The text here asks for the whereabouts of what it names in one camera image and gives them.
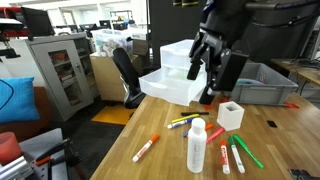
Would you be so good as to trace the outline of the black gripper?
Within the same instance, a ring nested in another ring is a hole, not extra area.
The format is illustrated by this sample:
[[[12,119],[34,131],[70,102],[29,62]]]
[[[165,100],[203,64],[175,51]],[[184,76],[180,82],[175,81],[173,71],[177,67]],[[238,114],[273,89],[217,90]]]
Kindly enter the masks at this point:
[[[250,0],[207,0],[200,17],[199,30],[189,53],[191,66],[187,78],[195,80],[202,64],[207,73],[206,86],[199,103],[210,105],[213,91],[232,91],[245,65],[247,55],[232,49],[248,26]]]

